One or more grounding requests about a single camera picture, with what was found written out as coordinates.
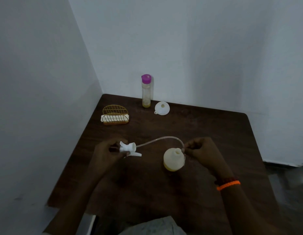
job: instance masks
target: bottle with purple cap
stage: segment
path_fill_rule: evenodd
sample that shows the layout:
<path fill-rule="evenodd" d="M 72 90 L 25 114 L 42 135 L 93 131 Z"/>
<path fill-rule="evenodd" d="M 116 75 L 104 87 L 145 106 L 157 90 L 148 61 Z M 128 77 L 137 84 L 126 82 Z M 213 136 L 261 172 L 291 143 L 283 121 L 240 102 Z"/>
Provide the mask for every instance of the bottle with purple cap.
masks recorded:
<path fill-rule="evenodd" d="M 145 108 L 151 105 L 151 75 L 142 75 L 142 104 Z"/>

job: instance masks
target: white wall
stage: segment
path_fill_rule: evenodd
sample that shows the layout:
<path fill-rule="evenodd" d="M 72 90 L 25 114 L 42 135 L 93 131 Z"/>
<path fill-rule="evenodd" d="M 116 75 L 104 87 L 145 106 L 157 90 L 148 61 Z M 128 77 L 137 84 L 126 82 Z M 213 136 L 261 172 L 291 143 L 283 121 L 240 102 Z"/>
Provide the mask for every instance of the white wall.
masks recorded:
<path fill-rule="evenodd" d="M 0 234 L 41 234 L 45 203 L 102 91 L 68 0 L 0 0 Z"/>
<path fill-rule="evenodd" d="M 303 0 L 69 0 L 104 93 L 248 115 L 266 161 L 303 163 Z"/>

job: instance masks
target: bottle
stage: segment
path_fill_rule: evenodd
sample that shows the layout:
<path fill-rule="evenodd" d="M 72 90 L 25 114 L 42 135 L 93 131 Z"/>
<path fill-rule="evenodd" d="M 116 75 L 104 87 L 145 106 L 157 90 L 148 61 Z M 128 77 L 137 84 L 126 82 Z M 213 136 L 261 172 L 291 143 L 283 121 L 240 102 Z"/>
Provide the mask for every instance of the bottle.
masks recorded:
<path fill-rule="evenodd" d="M 151 105 L 151 75 L 142 75 L 142 104 L 145 108 Z"/>
<path fill-rule="evenodd" d="M 168 149 L 163 155 L 163 165 L 169 171 L 177 171 L 185 164 L 185 156 L 181 149 Z"/>

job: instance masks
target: brown wooden table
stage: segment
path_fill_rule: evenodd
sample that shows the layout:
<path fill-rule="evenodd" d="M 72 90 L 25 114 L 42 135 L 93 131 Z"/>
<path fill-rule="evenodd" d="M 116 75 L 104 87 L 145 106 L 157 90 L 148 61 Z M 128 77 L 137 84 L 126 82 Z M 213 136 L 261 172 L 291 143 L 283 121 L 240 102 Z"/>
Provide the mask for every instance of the brown wooden table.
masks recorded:
<path fill-rule="evenodd" d="M 246 114 L 169 103 L 169 114 L 160 116 L 154 114 L 156 103 L 143 108 L 138 98 L 102 95 L 48 205 L 59 208 L 65 203 L 85 173 L 95 145 L 106 138 L 123 136 L 139 145 L 162 136 L 176 136 L 183 142 L 210 136 L 259 214 L 280 226 L 278 205 Z M 104 126 L 100 116 L 110 104 L 124 106 L 130 122 Z M 138 148 L 142 157 L 120 160 L 99 182 L 86 212 L 135 224 L 171 215 L 185 232 L 231 234 L 214 177 L 203 166 L 186 157 L 185 166 L 177 172 L 164 169 L 164 152 L 178 146 L 177 140 L 165 139 Z"/>

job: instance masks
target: gray fabric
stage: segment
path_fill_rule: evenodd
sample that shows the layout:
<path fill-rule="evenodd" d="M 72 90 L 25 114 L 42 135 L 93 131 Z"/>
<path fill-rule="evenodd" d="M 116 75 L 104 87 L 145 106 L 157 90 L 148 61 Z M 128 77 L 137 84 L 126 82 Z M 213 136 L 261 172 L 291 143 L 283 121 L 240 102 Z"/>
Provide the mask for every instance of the gray fabric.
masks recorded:
<path fill-rule="evenodd" d="M 129 227 L 119 235 L 130 234 L 186 235 L 186 233 L 175 223 L 171 216 L 154 219 L 149 222 Z"/>

